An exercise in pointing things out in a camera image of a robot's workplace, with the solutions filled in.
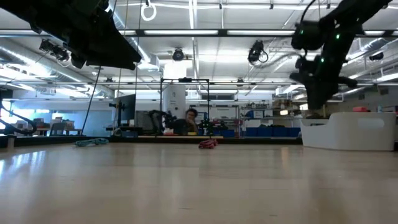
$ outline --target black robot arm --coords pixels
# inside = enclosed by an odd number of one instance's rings
[[[116,29],[108,6],[108,0],[0,1],[0,8],[28,22],[34,32],[62,40],[75,67],[86,63],[134,70],[141,56]]]
[[[314,61],[308,61],[305,57],[298,59],[296,68],[299,72],[292,73],[290,78],[304,84],[310,110],[320,109],[338,92],[339,84],[356,87],[356,80],[339,76],[343,64],[347,62],[347,53],[355,36],[364,33],[362,24],[391,1],[343,0],[318,22],[304,21],[303,15],[302,21],[296,25],[292,47],[304,49],[306,53],[322,47],[322,54],[317,55]]]

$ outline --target blue bin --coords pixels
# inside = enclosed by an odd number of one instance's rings
[[[272,130],[273,137],[289,137],[289,131],[284,127],[274,127]]]
[[[253,110],[248,111],[248,112],[246,113],[246,117],[247,117],[247,118],[254,118],[254,111],[253,111]]]
[[[258,136],[258,128],[246,128],[247,137],[257,137]]]
[[[272,128],[259,128],[257,135],[260,137],[272,137]]]
[[[290,137],[298,137],[301,129],[300,128],[289,128]]]
[[[235,137],[235,131],[234,130],[222,130],[221,135],[224,136],[225,138],[233,138],[233,137]]]

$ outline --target computer screen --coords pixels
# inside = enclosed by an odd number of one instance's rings
[[[122,110],[121,120],[128,121],[134,119],[136,115],[136,95],[121,96],[116,99],[124,105],[124,110]]]

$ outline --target man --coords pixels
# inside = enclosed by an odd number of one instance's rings
[[[198,111],[195,109],[189,109],[185,113],[185,121],[187,122],[187,132],[198,133],[198,126],[195,123],[195,118],[198,116]]]
[[[189,132],[198,133],[198,127],[195,124],[195,118],[198,116],[198,111],[189,109],[185,112],[185,119],[177,119],[168,125],[168,128],[174,129],[174,134],[187,135]]]

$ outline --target white pillar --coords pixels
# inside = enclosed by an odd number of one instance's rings
[[[178,119],[185,117],[185,85],[169,85],[163,91],[163,111]]]
[[[165,65],[164,78],[178,79],[187,77],[187,67],[183,62],[171,62]],[[169,85],[163,91],[164,112],[171,112],[178,119],[185,117],[185,85]]]

